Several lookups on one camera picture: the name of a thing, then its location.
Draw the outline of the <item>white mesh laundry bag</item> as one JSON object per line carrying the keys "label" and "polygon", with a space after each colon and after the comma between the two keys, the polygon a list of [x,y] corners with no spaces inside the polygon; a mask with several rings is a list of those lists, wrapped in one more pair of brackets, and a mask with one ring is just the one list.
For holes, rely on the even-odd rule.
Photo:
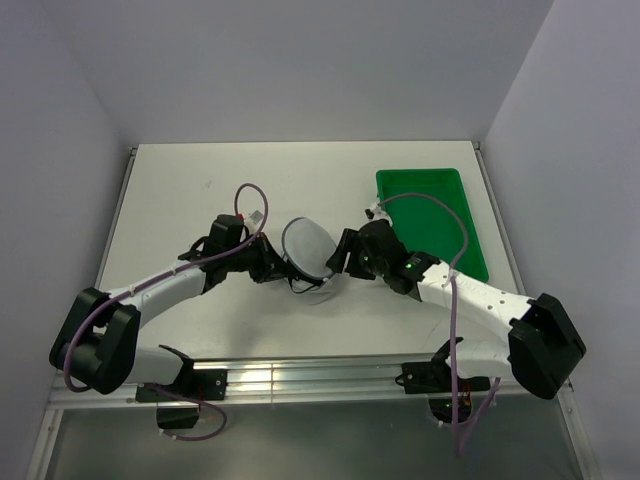
{"label": "white mesh laundry bag", "polygon": [[318,292],[301,295],[293,293],[306,305],[319,305],[334,294],[337,274],[326,266],[326,262],[336,246],[331,235],[307,217],[294,218],[284,227],[281,247],[282,257],[289,269],[287,281],[292,277],[328,279]]}

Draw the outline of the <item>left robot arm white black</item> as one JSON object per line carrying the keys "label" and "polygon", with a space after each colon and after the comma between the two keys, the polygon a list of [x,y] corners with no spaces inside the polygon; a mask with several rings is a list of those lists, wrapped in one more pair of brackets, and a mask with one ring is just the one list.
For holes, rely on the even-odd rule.
{"label": "left robot arm white black", "polygon": [[160,273],[122,289],[81,291],[49,361],[75,393],[106,395],[125,383],[139,383],[158,385],[170,398],[183,399],[195,386],[193,359],[166,345],[142,348],[139,332],[172,307],[242,272],[262,284],[289,279],[293,269],[264,233],[249,230],[239,215],[221,214],[207,235]]}

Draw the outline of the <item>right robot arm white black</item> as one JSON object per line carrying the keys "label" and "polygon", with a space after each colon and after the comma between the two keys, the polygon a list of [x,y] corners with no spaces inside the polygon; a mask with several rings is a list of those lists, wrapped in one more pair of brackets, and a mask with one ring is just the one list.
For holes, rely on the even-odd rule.
{"label": "right robot arm white black", "polygon": [[408,394],[486,391],[500,378],[550,400],[586,353],[557,298],[512,294],[454,273],[443,260],[408,250],[386,220],[344,230],[326,265],[354,278],[381,278],[394,292],[447,308],[495,335],[493,341],[456,337],[429,361],[404,365],[399,383]]}

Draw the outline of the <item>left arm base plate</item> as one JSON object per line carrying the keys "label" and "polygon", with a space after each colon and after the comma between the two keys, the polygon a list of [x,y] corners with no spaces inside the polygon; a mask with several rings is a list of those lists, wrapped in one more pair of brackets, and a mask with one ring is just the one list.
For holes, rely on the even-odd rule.
{"label": "left arm base plate", "polygon": [[155,388],[138,387],[135,400],[138,403],[157,403],[174,401],[174,395],[200,401],[221,401],[225,397],[228,371],[222,368],[193,368],[186,373],[180,373],[177,379],[169,385],[160,385],[163,391],[171,393],[168,396]]}

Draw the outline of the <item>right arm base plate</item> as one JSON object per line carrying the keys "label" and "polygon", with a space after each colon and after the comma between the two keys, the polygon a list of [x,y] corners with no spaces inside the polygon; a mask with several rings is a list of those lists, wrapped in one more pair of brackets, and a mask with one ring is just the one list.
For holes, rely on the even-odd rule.
{"label": "right arm base plate", "polygon": [[[488,377],[456,377],[459,393],[487,392],[491,388]],[[451,368],[444,360],[405,362],[401,373],[395,377],[396,385],[411,394],[450,394],[452,392]]]}

